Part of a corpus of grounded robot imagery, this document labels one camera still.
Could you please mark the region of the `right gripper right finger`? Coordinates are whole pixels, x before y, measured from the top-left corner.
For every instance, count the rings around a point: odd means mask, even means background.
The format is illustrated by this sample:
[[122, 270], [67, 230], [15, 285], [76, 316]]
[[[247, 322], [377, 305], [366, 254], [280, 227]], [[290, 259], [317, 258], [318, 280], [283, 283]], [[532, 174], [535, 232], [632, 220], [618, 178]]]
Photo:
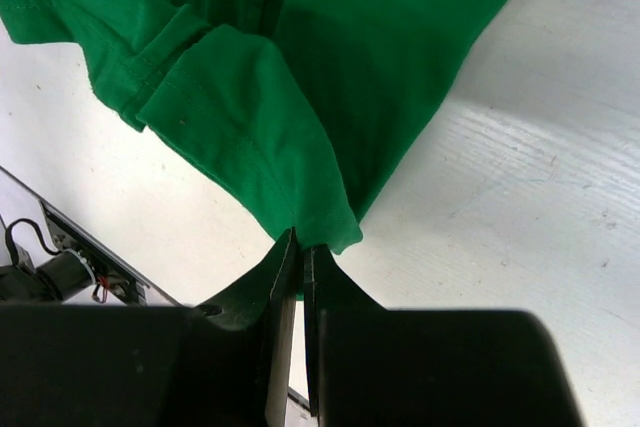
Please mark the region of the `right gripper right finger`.
[[522, 310], [391, 310], [326, 247], [303, 255], [310, 409], [322, 426], [579, 426], [554, 342]]

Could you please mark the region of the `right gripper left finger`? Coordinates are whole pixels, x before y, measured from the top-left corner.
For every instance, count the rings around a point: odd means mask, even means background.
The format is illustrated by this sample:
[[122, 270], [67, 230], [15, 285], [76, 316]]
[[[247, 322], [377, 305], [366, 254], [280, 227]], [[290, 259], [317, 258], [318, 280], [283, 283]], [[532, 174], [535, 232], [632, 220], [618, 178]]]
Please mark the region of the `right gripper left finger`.
[[281, 426], [299, 246], [195, 307], [1, 300], [5, 426]]

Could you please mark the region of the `green polo shirt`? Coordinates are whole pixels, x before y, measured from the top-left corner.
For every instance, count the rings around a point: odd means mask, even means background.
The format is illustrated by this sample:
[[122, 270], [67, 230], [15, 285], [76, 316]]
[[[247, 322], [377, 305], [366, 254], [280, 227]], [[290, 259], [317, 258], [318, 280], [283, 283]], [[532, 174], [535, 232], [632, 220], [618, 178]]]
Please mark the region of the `green polo shirt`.
[[272, 239], [343, 256], [510, 0], [1, 0]]

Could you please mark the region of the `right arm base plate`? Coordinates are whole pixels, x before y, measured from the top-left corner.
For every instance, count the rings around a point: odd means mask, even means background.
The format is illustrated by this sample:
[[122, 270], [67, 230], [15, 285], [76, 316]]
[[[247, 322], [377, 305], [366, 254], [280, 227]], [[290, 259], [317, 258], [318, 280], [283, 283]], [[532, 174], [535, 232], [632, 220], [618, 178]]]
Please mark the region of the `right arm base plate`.
[[177, 304], [6, 170], [1, 171], [1, 300]]

